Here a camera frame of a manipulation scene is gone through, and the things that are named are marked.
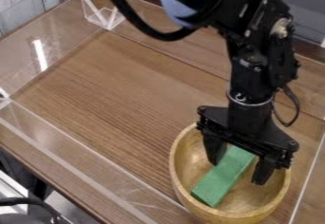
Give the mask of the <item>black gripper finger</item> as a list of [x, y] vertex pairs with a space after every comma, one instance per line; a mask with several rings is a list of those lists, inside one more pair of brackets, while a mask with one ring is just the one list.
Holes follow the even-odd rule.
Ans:
[[265, 185], [276, 169], [276, 163], [272, 156], [260, 158], [256, 165], [252, 182], [257, 185]]
[[204, 145], [209, 162], [210, 164], [217, 165], [225, 156], [228, 143], [217, 134], [206, 132], [204, 134]]

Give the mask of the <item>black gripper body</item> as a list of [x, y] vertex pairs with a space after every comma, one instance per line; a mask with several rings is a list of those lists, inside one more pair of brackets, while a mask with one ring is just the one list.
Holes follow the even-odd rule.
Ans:
[[276, 125], [270, 104], [261, 107], [242, 106], [230, 102], [228, 107], [201, 105], [197, 108], [197, 129], [217, 134], [226, 143], [260, 158], [272, 156], [276, 169], [289, 168], [300, 144]]

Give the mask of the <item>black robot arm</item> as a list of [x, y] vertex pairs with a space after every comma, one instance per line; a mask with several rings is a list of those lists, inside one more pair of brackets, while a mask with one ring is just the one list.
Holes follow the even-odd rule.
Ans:
[[293, 17], [282, 0], [162, 0], [173, 21], [186, 28], [216, 28], [232, 63], [226, 107], [202, 105], [197, 128], [208, 159], [218, 164], [233, 144], [260, 157], [252, 182], [264, 185], [273, 171], [288, 168], [297, 141], [278, 128], [292, 126], [274, 107], [282, 91], [297, 102], [288, 84], [300, 63], [293, 51]]

